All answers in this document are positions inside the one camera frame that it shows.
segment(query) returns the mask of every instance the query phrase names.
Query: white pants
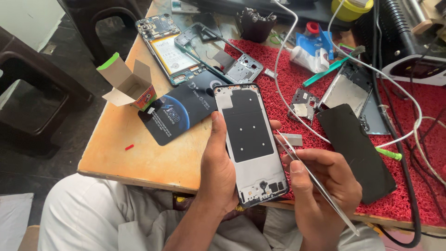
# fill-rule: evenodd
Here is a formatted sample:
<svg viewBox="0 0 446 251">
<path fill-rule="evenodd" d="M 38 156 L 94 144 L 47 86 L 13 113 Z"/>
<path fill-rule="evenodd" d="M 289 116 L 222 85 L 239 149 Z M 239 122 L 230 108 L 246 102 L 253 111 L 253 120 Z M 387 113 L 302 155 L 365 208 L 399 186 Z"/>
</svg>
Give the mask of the white pants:
<svg viewBox="0 0 446 251">
<path fill-rule="evenodd" d="M 150 192 L 115 181 L 74 174 L 51 189 L 43 207 L 40 251 L 161 251 L 186 212 L 172 210 L 172 193 Z M 363 223 L 357 237 L 341 234 L 340 251 L 384 251 L 378 234 Z M 223 222 L 210 251 L 291 251 L 302 235 L 294 212 L 268 208 L 264 233 L 245 216 Z"/>
</svg>

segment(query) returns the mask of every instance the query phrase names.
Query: red rubber mat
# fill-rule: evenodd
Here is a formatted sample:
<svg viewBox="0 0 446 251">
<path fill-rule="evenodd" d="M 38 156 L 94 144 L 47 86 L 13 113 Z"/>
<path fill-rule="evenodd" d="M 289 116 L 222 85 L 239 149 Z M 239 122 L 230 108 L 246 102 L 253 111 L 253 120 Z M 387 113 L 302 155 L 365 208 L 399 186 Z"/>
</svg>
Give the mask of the red rubber mat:
<svg viewBox="0 0 446 251">
<path fill-rule="evenodd" d="M 268 68 L 274 71 L 274 63 L 279 51 L 278 49 L 268 46 L 262 46 L 258 43 L 246 40 L 231 40 L 231 42 L 239 47 L 242 51 L 263 64 L 264 69 Z M 227 45 L 225 47 L 225 51 L 234 58 L 236 58 L 235 55 L 240 56 L 237 51 Z M 285 100 L 290 103 L 294 93 L 296 92 L 296 89 L 302 88 L 302 83 L 305 80 L 309 79 L 313 75 L 313 73 L 301 66 L 291 63 L 288 59 L 289 53 L 283 51 L 279 59 L 279 65 L 277 67 L 277 80 Z M 324 92 L 326 91 L 328 85 L 331 83 L 335 74 L 336 71 L 330 73 L 329 75 L 310 85 L 308 88 L 305 88 L 305 90 L 311 92 L 319 98 L 322 98 Z M 320 148 L 333 151 L 333 148 L 330 144 L 322 141 L 320 138 L 312 134 L 299 122 L 288 118 L 288 110 L 282 103 L 282 100 L 277 93 L 276 85 L 272 78 L 261 73 L 254 82 L 260 86 L 269 118 L 279 120 L 282 123 L 281 132 L 288 134 L 302 134 L 303 148 Z M 388 88 L 390 88 L 390 90 L 392 90 L 392 83 L 390 83 L 389 81 L 385 81 L 385 84 Z M 436 117 L 439 114 L 440 110 L 446 107 L 446 89 L 443 87 L 426 84 L 410 84 L 407 82 L 400 82 L 400 85 L 409 93 L 413 93 L 413 97 L 421 106 L 423 116 Z M 384 91 L 382 89 L 380 89 L 380 93 L 383 98 L 383 103 L 388 104 L 387 99 L 385 98 Z M 393 94 L 391 95 L 396 113 L 400 119 L 400 122 L 402 123 L 404 131 L 407 133 L 412 130 L 413 124 L 415 122 L 412 101 L 401 100 L 397 96 Z M 446 116 L 443 116 L 441 121 L 446 122 Z M 432 122 L 432 120 L 423 120 L 420 127 L 422 132 L 425 132 L 430 127 Z M 312 128 L 322 136 L 326 137 L 316 117 L 314 118 Z M 390 135 L 371 135 L 370 139 L 375 146 L 392 141 L 392 137 Z M 409 140 L 412 145 L 415 144 L 413 136 L 409 137 Z M 429 157 L 431 159 L 431 164 L 439 173 L 439 175 L 441 175 L 443 179 L 446 179 L 446 154 L 444 151 L 446 147 L 446 129 L 442 128 L 440 125 L 436 125 L 435 128 L 426 137 L 425 143 L 428 149 Z M 395 145 L 385 147 L 385 149 L 397 152 Z M 446 222 L 444 222 L 440 217 L 440 213 L 434 203 L 434 199 L 429 191 L 428 186 L 420 177 L 420 175 L 415 172 L 413 166 L 410 164 L 409 150 L 405 150 L 407 162 L 409 165 L 410 176 L 418 201 L 418 209 L 420 212 L 422 224 L 446 226 Z M 370 205 L 360 204 L 359 207 L 356 209 L 356 212 L 392 218 L 398 221 L 411 221 L 409 198 L 401 164 L 400 162 L 397 162 L 385 156 L 383 156 L 383 160 L 398 185 L 397 190 Z M 431 184 L 434 192 L 437 195 L 438 203 L 440 204 L 440 207 L 443 210 L 444 214 L 446 214 L 446 193 L 444 186 L 442 186 L 438 181 L 435 181 L 434 179 L 428 177 L 425 173 L 423 173 L 423 171 L 421 171 L 421 173 Z M 291 191 L 284 197 L 293 199 L 293 192 Z"/>
</svg>

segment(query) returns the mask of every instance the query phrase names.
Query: wooden table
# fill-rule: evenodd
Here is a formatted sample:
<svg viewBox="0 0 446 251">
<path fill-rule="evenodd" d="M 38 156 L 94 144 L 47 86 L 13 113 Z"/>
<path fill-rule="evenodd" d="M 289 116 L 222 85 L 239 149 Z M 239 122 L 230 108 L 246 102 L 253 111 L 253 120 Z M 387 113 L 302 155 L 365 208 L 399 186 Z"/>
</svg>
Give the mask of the wooden table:
<svg viewBox="0 0 446 251">
<path fill-rule="evenodd" d="M 172 14 L 170 1 L 154 0 L 147 13 L 151 17 L 161 13 Z M 192 25 L 190 14 L 173 14 L 181 30 Z M 215 14 L 223 37 L 240 39 L 233 17 Z M 276 25 L 280 34 L 289 27 Z M 343 34 L 342 42 L 353 45 L 352 36 Z M 279 48 L 269 41 L 263 45 Z M 216 50 L 218 47 L 206 48 Z M 150 54 L 142 38 L 137 36 L 126 64 L 133 69 L 135 59 L 150 66 L 152 84 L 158 96 L 172 89 L 160 67 Z M 116 180 L 124 184 L 161 188 L 195 194 L 200 184 L 200 160 L 211 134 L 210 116 L 190 128 L 165 146 L 157 144 L 139 119 L 138 110 L 130 105 L 116 107 L 107 102 L 90 141 L 78 165 L 78 173 L 85 176 Z M 127 146 L 135 146 L 125 151 Z M 263 205 L 293 210 L 293 201 L 266 202 Z M 379 223 L 386 226 L 412 228 L 410 222 L 399 222 L 373 215 L 359 215 L 354 220 Z M 446 228 L 423 226 L 423 231 L 446 234 Z"/>
</svg>

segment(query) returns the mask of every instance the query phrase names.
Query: hand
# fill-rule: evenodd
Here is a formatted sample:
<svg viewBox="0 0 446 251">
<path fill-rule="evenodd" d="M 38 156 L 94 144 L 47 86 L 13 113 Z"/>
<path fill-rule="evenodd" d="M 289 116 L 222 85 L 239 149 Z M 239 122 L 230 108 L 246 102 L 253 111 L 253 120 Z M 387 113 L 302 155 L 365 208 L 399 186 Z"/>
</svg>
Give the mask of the hand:
<svg viewBox="0 0 446 251">
<path fill-rule="evenodd" d="M 211 136 L 201 159 L 200 188 L 195 200 L 223 217 L 237 206 L 239 199 L 235 190 L 234 164 L 226 151 L 226 123 L 218 111 L 213 112 L 211 118 Z M 277 120 L 271 120 L 270 124 L 272 130 L 281 127 Z"/>
<path fill-rule="evenodd" d="M 321 149 L 296 150 L 296 154 L 351 217 L 361 201 L 362 187 L 344 157 Z M 302 162 L 292 161 L 288 155 L 283 156 L 282 161 L 290 171 L 296 223 L 303 235 L 301 251 L 335 250 L 346 224 L 313 187 Z"/>
</svg>

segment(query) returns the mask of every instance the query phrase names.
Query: green tool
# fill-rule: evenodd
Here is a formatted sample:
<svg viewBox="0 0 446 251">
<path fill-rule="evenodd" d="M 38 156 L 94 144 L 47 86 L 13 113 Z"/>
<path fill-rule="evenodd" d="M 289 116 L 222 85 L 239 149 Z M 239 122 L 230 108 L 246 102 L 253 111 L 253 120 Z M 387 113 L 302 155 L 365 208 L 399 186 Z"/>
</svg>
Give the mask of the green tool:
<svg viewBox="0 0 446 251">
<path fill-rule="evenodd" d="M 385 156 L 387 156 L 387 157 L 390 157 L 390 158 L 392 158 L 392 159 L 394 159 L 394 160 L 398 160 L 398 161 L 400 161 L 401 158 L 403 157 L 403 156 L 401 155 L 401 153 L 394 153 L 394 152 L 391 152 L 391 151 L 388 151 L 388 150 L 384 150 L 384 149 L 381 149 L 381 148 L 378 148 L 378 147 L 375 147 L 375 149 L 376 149 L 379 153 L 381 153 L 382 155 L 385 155 Z"/>
<path fill-rule="evenodd" d="M 359 56 L 359 54 L 364 53 L 365 52 L 365 47 L 360 45 L 358 47 L 355 48 L 354 51 L 350 52 L 350 56 L 352 57 L 357 57 Z M 311 85 L 312 83 L 314 83 L 316 80 L 322 78 L 323 76 L 329 74 L 330 72 L 332 72 L 334 69 L 338 68 L 339 66 L 342 65 L 343 62 L 345 62 L 347 59 L 349 59 L 348 57 L 336 61 L 333 64 L 330 65 L 330 67 L 328 68 L 328 70 L 324 71 L 324 72 L 320 72 L 320 73 L 316 73 L 314 76 L 312 76 L 311 78 L 309 78 L 307 81 L 305 81 L 302 86 L 303 87 L 307 87 L 309 85 Z"/>
</svg>

